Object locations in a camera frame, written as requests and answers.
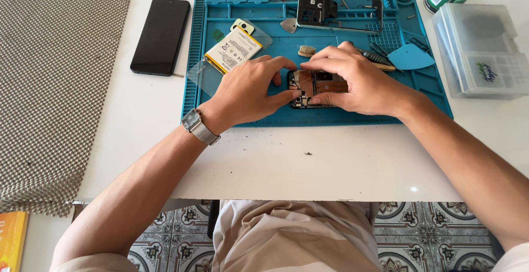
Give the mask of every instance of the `tiled floor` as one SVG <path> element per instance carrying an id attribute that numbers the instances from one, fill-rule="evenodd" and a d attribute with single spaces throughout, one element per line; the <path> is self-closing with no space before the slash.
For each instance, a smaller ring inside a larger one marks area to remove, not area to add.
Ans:
<path id="1" fill-rule="evenodd" d="M 140 272 L 208 272 L 209 203 L 160 214 L 134 243 L 129 259 Z M 487 229 L 465 203 L 380 203 L 374 234 L 384 272 L 447 272 L 496 263 Z"/>

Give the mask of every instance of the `watch face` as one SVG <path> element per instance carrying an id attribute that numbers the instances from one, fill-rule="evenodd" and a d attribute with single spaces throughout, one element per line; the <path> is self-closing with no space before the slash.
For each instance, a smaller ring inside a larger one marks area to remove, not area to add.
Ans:
<path id="1" fill-rule="evenodd" d="M 182 118 L 182 125 L 183 128 L 186 130 L 189 130 L 191 127 L 193 127 L 198 121 L 200 120 L 200 116 L 198 116 L 198 113 L 195 109 L 189 111 L 183 118 Z"/>

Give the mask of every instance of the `blue repair mat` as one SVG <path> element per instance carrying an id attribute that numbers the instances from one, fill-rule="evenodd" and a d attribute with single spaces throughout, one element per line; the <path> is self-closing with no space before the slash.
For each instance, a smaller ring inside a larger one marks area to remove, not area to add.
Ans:
<path id="1" fill-rule="evenodd" d="M 384 16 L 382 32 L 368 34 L 361 32 L 343 32 L 298 27 L 294 34 L 286 32 L 280 25 L 285 18 L 294 18 L 289 8 L 297 9 L 297 0 L 195 0 L 193 21 L 191 23 L 191 40 L 189 45 L 189 59 L 187 69 L 190 70 L 202 55 L 217 42 L 212 37 L 215 29 L 224 34 L 230 32 L 230 25 L 237 19 L 248 19 L 262 31 L 267 33 L 273 43 L 259 55 L 269 54 L 272 57 L 285 56 L 299 65 L 308 58 L 297 54 L 301 45 L 313 46 L 316 51 L 332 45 L 337 46 L 343 41 L 353 41 L 355 46 L 364 50 L 371 50 L 369 44 L 375 42 L 386 52 L 391 53 L 398 48 L 417 43 L 430 48 L 423 21 L 420 17 L 416 0 L 382 0 Z M 345 17 L 336 18 L 343 26 L 354 23 L 374 30 L 377 27 L 376 18 L 370 17 L 372 10 L 357 6 L 355 0 L 346 0 L 347 9 L 338 3 L 339 12 Z M 288 88 L 288 70 L 281 71 L 281 86 L 270 85 L 268 94 L 274 95 Z M 386 72 L 399 82 L 410 86 L 433 101 L 446 115 L 453 118 L 452 111 L 446 98 L 439 71 L 436 65 L 418 70 L 402 72 Z M 183 95 L 182 114 L 210 99 L 210 96 L 186 79 Z M 398 119 L 385 115 L 362 115 L 347 112 L 340 108 L 294 109 L 289 105 L 281 107 L 274 114 L 254 122 L 243 123 L 238 127 L 306 127 L 306 126 L 345 126 L 353 124 L 385 124 L 401 123 Z"/>

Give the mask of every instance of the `forearm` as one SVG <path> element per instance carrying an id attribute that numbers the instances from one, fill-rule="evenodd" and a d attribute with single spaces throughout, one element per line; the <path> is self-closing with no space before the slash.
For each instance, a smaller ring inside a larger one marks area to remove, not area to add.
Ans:
<path id="1" fill-rule="evenodd" d="M 426 97 L 400 120 L 437 162 L 472 212 L 508 250 L 529 242 L 529 179 Z"/>
<path id="2" fill-rule="evenodd" d="M 84 255 L 126 256 L 206 147 L 177 127 L 90 202 L 57 244 L 52 269 Z"/>

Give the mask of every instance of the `book cover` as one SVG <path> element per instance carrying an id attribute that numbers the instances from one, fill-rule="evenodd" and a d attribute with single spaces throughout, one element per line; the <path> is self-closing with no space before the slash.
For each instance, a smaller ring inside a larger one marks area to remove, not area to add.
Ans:
<path id="1" fill-rule="evenodd" d="M 0 214 L 0 272 L 18 272 L 28 225 L 23 211 Z"/>

